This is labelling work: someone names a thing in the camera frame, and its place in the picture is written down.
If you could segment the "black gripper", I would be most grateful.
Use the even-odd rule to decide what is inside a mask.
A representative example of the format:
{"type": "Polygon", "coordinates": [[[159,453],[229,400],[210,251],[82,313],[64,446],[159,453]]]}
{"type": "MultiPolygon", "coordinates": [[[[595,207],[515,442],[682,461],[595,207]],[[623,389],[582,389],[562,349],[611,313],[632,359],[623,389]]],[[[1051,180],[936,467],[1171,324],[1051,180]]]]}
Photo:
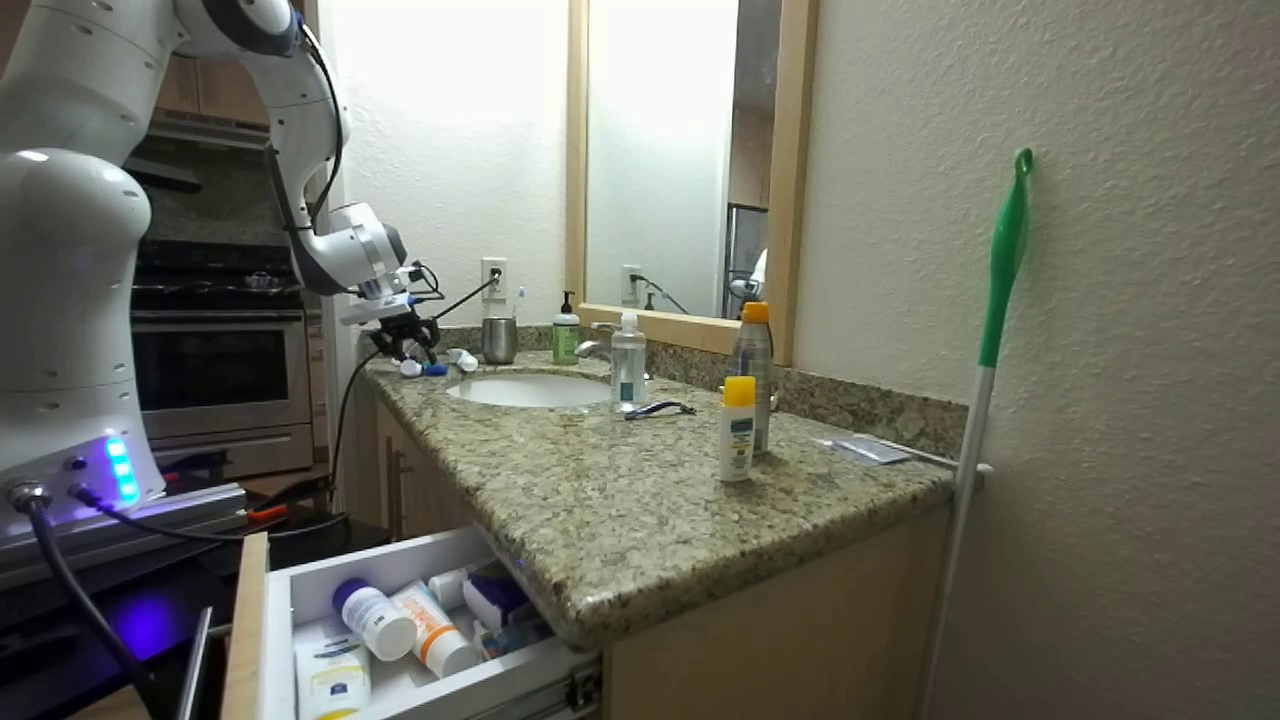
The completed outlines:
{"type": "Polygon", "coordinates": [[[421,272],[377,278],[347,301],[347,320],[362,324],[388,359],[405,359],[405,344],[412,344],[418,357],[436,359],[441,329],[421,316],[421,304],[436,296],[441,288],[421,272]]]}

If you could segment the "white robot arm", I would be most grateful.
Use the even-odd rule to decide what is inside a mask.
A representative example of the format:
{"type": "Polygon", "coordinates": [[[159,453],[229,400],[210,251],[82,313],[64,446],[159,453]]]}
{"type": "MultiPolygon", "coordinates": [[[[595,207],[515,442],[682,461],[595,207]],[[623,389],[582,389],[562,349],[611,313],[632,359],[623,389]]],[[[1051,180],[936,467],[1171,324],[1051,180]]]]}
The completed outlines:
{"type": "Polygon", "coordinates": [[[151,198],[126,160],[168,65],[234,58],[268,109],[272,187],[310,288],[362,324],[418,316],[409,247],[325,185],[347,109],[288,0],[27,0],[0,74],[0,474],[71,479],[126,502],[166,493],[131,350],[131,266],[151,198]]]}

